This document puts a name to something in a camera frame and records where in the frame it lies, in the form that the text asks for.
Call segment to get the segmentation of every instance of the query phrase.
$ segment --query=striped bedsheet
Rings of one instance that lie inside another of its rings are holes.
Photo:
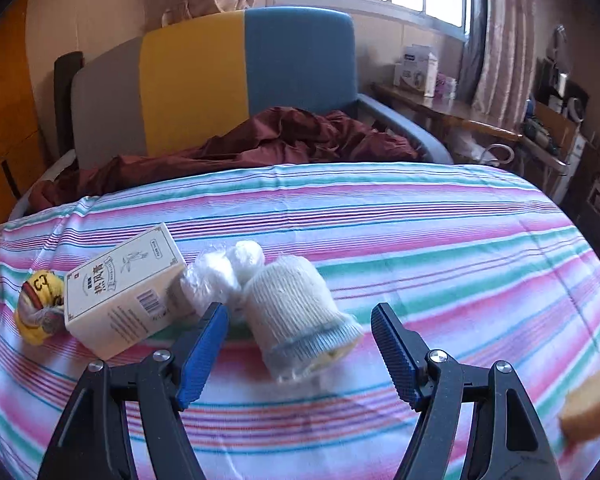
[[[0,226],[0,456],[35,478],[91,353],[69,335],[27,346],[12,320],[36,269],[63,276],[166,222],[188,262],[211,244],[256,240],[267,261],[311,260],[338,306],[366,330],[386,301],[431,348],[490,366],[506,359],[533,400],[564,479],[582,479],[600,440],[568,449],[557,413],[600,367],[600,262],[568,218],[512,174],[480,166],[315,164],[183,178]],[[140,360],[169,328],[111,360]],[[153,478],[138,406],[127,412],[142,479]],[[462,411],[447,478],[459,477],[470,428]],[[200,400],[182,414],[210,479],[390,479],[416,415],[398,400],[368,332],[324,373],[279,386],[254,343],[225,343]]]

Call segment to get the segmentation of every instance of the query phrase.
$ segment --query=plastic wrap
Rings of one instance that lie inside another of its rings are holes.
[[[228,249],[209,247],[187,266],[180,285],[199,316],[211,303],[219,301],[229,309],[232,322],[241,322],[242,286],[263,266],[262,248],[251,240],[240,241]]]

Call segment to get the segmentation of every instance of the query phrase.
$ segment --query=red cloth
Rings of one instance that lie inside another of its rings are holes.
[[[156,157],[119,155],[98,170],[68,170],[54,182],[37,183],[33,211],[142,184],[233,168],[308,162],[396,162],[418,160],[404,137],[378,132],[342,112],[317,116],[296,108],[270,108],[222,137]]]

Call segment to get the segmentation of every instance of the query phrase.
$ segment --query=white box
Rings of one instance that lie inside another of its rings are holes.
[[[171,285],[186,264],[165,224],[72,270],[64,280],[64,324],[106,360],[190,314]]]
[[[412,45],[404,48],[402,63],[394,74],[394,84],[407,90],[433,97],[436,93],[438,58],[428,46]]]

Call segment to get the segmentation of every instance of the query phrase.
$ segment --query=window frame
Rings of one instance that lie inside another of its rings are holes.
[[[389,1],[379,0],[272,0],[274,6],[298,6],[298,7],[323,7],[325,9],[342,10],[356,14],[367,14],[380,18],[389,18],[405,23],[413,23],[418,27],[428,28],[442,32],[447,36],[466,41],[466,3],[462,0],[462,25],[456,27],[451,23],[444,22],[426,13],[427,0],[422,0],[422,10],[412,10],[407,7],[393,4]]]

